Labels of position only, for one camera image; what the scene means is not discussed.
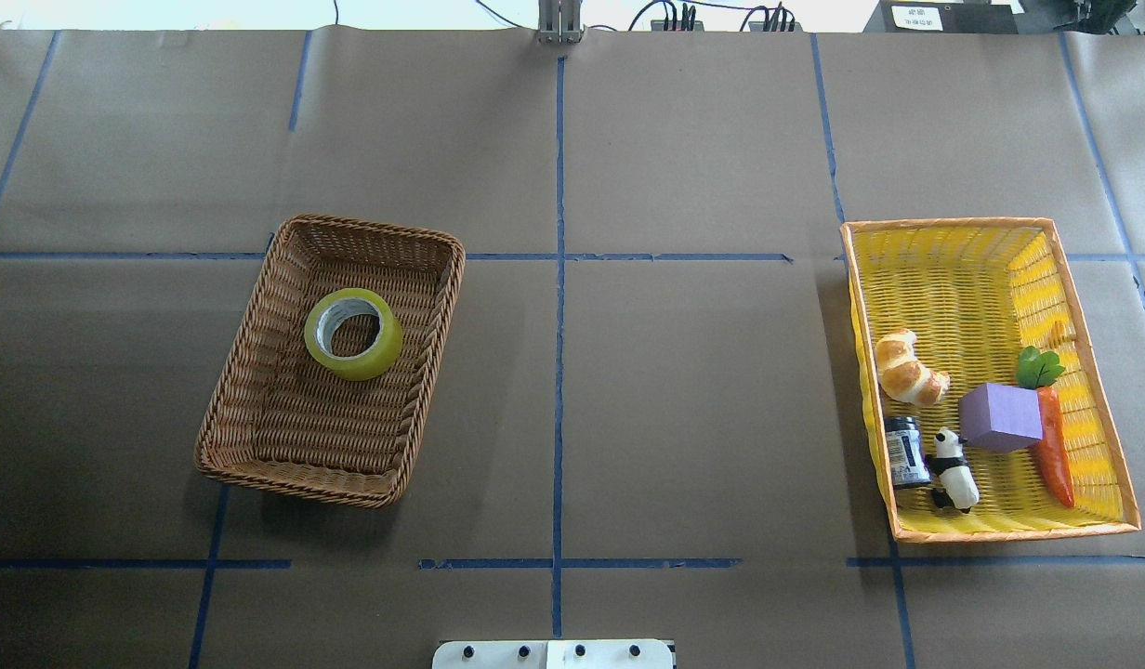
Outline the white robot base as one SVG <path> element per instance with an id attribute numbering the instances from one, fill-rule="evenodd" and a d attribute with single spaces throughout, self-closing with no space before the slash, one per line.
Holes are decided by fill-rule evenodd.
<path id="1" fill-rule="evenodd" d="M 450 640 L 432 668 L 676 668 L 676 644 L 656 638 Z"/>

